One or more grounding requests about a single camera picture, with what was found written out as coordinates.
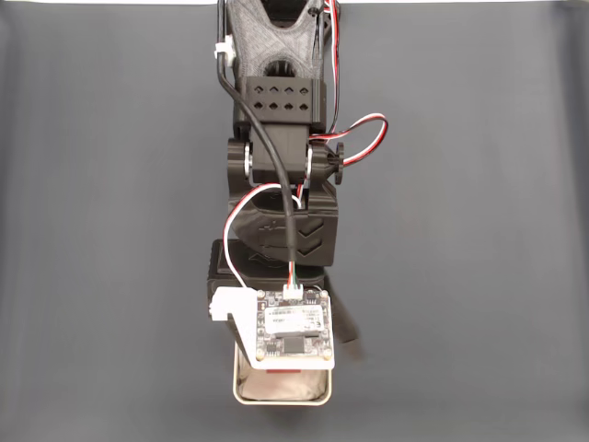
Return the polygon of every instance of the white label sticker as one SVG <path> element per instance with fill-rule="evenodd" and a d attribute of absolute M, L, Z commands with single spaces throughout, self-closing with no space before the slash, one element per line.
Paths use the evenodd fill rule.
<path fill-rule="evenodd" d="M 266 332 L 320 332 L 325 328 L 321 306 L 269 307 L 265 310 Z"/>

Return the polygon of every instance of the circuit board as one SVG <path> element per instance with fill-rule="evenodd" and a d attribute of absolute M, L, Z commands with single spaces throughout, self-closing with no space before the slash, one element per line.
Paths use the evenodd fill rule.
<path fill-rule="evenodd" d="M 305 289 L 302 299 L 284 299 L 283 292 L 258 292 L 256 359 L 270 357 L 333 357 L 329 294 Z"/>

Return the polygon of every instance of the electronic chip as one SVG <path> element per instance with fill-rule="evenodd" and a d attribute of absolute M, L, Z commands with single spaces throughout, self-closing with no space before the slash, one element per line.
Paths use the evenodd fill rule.
<path fill-rule="evenodd" d="M 284 338 L 284 352 L 291 355 L 305 352 L 305 338 L 301 336 Z"/>

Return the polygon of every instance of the gray backdrop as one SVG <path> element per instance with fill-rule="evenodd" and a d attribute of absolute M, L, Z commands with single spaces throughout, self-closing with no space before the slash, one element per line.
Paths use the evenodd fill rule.
<path fill-rule="evenodd" d="M 340 352 L 313 410 L 237 404 L 207 319 L 232 112 L 214 7 L 1 12 L 2 442 L 587 440 L 586 145 L 556 6 L 344 7 L 341 125 L 390 130 L 339 188 L 332 275 L 366 358 Z"/>

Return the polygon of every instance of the white cable tie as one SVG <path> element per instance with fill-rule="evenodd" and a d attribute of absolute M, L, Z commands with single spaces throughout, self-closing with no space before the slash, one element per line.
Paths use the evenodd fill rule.
<path fill-rule="evenodd" d="M 237 53 L 236 53 L 236 47 L 233 44 L 233 36 L 232 35 L 225 35 L 224 42 L 215 44 L 214 58 L 217 58 L 217 54 L 220 52 L 224 52 L 226 54 L 225 65 L 227 67 L 233 67 L 233 62 L 237 58 Z"/>

